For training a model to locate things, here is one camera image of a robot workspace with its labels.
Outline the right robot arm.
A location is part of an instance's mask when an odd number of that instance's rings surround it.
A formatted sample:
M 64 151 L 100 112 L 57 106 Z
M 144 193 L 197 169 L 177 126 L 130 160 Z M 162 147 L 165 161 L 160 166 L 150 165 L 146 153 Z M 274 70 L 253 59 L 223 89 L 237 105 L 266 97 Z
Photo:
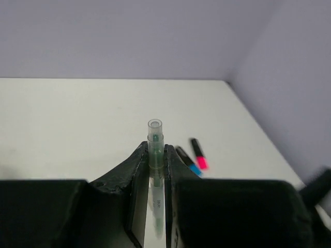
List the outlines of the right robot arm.
M 299 194 L 310 212 L 313 223 L 319 228 L 330 230 L 330 225 L 323 222 L 316 206 L 325 198 L 330 191 L 330 168 L 324 169 L 317 177 L 312 179 Z

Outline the pink capped black highlighter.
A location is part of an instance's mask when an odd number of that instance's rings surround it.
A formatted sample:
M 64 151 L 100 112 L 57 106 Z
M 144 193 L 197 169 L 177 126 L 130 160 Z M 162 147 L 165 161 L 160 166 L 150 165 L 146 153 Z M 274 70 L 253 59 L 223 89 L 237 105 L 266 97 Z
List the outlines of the pink capped black highlighter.
M 206 157 L 202 151 L 199 141 L 196 138 L 190 139 L 191 147 L 193 149 L 197 164 L 201 170 L 208 170 L 209 165 Z

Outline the blue capped black highlighter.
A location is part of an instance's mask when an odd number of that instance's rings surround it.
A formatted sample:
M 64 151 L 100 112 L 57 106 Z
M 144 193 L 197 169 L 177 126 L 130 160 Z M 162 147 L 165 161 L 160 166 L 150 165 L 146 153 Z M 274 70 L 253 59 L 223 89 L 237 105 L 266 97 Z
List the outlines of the blue capped black highlighter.
M 180 146 L 176 146 L 175 150 L 178 154 L 178 156 L 180 157 L 180 159 L 182 160 L 182 162 L 192 171 L 194 172 L 197 176 L 201 177 L 203 174 L 201 172 L 201 170 L 196 166 L 196 164 L 191 160 L 191 158 L 189 157 L 189 155 L 185 152 L 185 150 L 180 147 Z

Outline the green clear pen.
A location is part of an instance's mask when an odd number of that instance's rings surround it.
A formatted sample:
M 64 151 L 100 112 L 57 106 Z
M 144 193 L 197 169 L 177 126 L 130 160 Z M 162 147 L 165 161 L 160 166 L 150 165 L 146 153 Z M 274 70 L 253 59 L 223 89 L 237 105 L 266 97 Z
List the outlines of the green clear pen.
M 157 239 L 163 236 L 164 222 L 164 135 L 162 121 L 148 122 L 147 146 L 153 227 Z

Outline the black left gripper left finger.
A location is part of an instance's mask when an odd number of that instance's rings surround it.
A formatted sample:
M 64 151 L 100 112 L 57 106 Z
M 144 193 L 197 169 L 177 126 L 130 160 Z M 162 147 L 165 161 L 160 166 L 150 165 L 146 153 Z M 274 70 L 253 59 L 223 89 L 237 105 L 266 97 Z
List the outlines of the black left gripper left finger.
M 142 247 L 148 152 L 80 179 L 1 181 L 1 247 Z

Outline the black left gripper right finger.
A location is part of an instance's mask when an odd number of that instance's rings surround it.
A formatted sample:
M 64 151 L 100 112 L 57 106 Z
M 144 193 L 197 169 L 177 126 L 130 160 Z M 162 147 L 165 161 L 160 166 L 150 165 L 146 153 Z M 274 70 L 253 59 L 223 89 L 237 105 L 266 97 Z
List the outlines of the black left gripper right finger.
M 202 179 L 164 148 L 167 247 L 313 247 L 309 213 L 283 180 Z

